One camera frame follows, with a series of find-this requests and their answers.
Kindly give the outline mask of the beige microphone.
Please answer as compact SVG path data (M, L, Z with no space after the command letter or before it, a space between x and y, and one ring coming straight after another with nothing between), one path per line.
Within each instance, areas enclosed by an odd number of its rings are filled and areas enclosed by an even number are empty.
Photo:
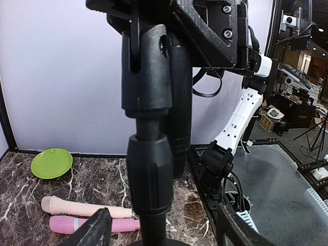
M77 215L91 217L99 209L108 209L112 218L132 218L132 209L63 200L56 196L45 196L41 200L43 211L52 215Z

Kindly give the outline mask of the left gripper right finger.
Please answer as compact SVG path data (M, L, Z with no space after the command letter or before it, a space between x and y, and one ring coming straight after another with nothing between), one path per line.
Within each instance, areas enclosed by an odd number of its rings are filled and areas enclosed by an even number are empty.
M274 245L224 203L217 209L216 239L218 245Z

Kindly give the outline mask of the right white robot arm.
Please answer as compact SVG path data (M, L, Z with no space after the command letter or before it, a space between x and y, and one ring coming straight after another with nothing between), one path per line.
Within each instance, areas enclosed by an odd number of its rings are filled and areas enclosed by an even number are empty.
M223 130L201 157L204 193L218 196L232 175L237 146L261 106L277 61L260 52L248 23L247 1L174 1L173 16L193 44L193 65L221 78L228 71L243 77L241 98Z

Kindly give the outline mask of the black stand with black microphone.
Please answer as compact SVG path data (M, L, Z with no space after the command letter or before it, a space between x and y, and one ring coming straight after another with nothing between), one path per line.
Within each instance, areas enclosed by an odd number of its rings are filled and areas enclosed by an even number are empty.
M169 239L166 215L173 201L176 123L168 115L172 93L192 77L189 46L169 26L169 1L86 1L122 34L121 98L136 122L129 138L127 174L131 205L140 221L138 245L181 245Z

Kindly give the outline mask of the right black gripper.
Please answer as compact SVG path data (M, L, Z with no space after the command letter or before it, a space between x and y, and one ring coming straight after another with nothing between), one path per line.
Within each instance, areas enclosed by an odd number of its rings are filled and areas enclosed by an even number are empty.
M247 1L172 1L172 19L199 56L196 67L243 70L249 63Z

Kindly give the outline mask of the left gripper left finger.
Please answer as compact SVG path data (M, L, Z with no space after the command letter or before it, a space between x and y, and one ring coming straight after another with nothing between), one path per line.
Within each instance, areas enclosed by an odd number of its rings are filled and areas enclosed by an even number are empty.
M61 242L59 245L62 246L110 246L111 245L111 225L112 217L108 209L97 210L88 220L93 223L93 221L98 222L101 219L109 222L108 227L101 228L99 225L93 226L84 225L84 227L79 228L76 232L70 235L66 240Z

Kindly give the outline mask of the large pink microphone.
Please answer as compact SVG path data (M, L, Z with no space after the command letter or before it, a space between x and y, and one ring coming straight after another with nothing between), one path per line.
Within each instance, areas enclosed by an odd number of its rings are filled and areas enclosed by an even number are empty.
M101 228L108 227L109 222L101 219L98 222L90 222L88 219L75 218L70 216L52 216L49 220L50 230L59 234L71 235L79 228L88 225L100 226ZM125 218L125 219L112 219L110 227L112 233L134 232L140 229L140 222L138 219Z

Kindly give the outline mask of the black microphone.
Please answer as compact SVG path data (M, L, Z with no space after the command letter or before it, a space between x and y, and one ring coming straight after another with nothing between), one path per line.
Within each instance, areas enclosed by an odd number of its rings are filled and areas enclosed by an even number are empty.
M173 179L177 180L184 173L191 144L193 73L188 43L171 33L168 45L172 107L166 130L173 154Z

